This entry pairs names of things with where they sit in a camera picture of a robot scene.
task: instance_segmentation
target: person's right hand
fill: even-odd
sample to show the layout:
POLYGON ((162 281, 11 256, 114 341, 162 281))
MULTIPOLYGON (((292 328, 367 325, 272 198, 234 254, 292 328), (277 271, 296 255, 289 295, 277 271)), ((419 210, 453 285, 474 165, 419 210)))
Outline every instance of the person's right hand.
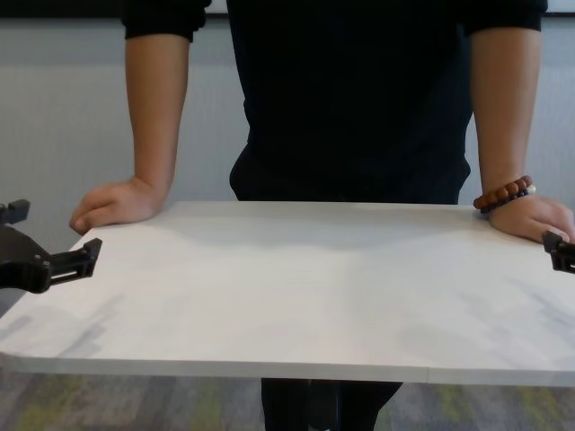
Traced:
POLYGON ((165 194, 132 177, 88 192, 70 218, 70 227, 81 235, 94 227, 140 222, 160 213, 165 194))

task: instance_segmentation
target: carpet floor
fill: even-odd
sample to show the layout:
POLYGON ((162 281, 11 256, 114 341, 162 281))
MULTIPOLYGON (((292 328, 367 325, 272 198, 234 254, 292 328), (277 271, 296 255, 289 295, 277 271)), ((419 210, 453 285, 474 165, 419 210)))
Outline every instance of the carpet floor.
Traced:
MULTIPOLYGON (((2 431, 263 431, 255 380, 13 374, 2 431)), ((404 385, 377 431, 573 431, 575 390, 404 385)))

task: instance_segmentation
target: black shirt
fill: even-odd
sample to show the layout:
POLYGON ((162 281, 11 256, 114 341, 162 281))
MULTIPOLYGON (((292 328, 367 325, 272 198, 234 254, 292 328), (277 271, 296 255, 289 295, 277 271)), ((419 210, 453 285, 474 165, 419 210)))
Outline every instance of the black shirt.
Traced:
MULTIPOLYGON (((210 3, 124 0, 126 37, 193 41, 210 3)), ((403 202, 458 191, 469 173, 468 36, 540 30, 547 9, 546 0, 227 3, 251 130, 244 157, 300 184, 403 202)))

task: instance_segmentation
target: white marble tabletop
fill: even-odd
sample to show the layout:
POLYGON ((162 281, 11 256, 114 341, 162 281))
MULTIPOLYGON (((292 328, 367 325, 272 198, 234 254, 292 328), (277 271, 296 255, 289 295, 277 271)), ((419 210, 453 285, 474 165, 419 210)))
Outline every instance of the white marble tabletop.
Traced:
POLYGON ((22 372, 572 386, 575 277, 469 207, 179 203, 0 320, 22 372))

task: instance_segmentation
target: wrist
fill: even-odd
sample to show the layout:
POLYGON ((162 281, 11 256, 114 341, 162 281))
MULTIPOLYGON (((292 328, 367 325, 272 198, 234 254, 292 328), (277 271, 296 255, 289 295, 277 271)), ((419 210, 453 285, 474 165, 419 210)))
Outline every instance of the wrist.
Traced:
POLYGON ((491 171, 482 175, 482 190, 484 194, 510 184, 511 182, 523 178, 525 171, 523 168, 504 169, 501 172, 491 171))
POLYGON ((142 189, 148 194, 154 201, 163 204, 164 201, 167 199, 170 188, 172 184, 165 184, 165 183, 157 183, 154 181, 148 180, 146 177, 141 177, 137 174, 134 174, 129 182, 133 183, 139 189, 142 189))
POLYGON ((168 160, 164 154, 136 154, 136 165, 133 178, 159 198, 165 199, 172 188, 175 176, 175 160, 168 160))
POLYGON ((491 189, 489 192, 484 193, 473 202, 473 206, 484 214, 490 213, 498 207, 502 207, 513 200, 534 194, 535 192, 536 188, 533 185, 531 177, 524 175, 518 180, 511 181, 504 186, 491 189))

